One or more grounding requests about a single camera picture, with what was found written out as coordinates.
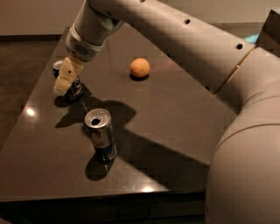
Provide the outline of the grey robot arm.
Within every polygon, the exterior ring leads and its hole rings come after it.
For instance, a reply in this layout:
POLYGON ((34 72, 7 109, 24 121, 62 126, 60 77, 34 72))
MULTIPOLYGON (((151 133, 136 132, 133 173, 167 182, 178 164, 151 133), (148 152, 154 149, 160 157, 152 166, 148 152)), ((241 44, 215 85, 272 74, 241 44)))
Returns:
POLYGON ((206 224, 280 224, 280 61, 261 47, 158 0, 85 0, 66 37, 54 90, 64 95, 108 36, 127 23, 237 112, 219 141, 206 224))

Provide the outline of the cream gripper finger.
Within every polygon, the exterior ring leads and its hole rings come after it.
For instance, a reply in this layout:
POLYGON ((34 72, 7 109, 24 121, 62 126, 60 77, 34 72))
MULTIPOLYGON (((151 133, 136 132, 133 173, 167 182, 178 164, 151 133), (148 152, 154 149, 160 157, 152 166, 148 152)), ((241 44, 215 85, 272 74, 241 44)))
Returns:
POLYGON ((74 57, 64 58, 59 69, 59 76, 54 84, 53 92, 59 96, 65 95, 82 71, 83 65, 80 60, 74 57))

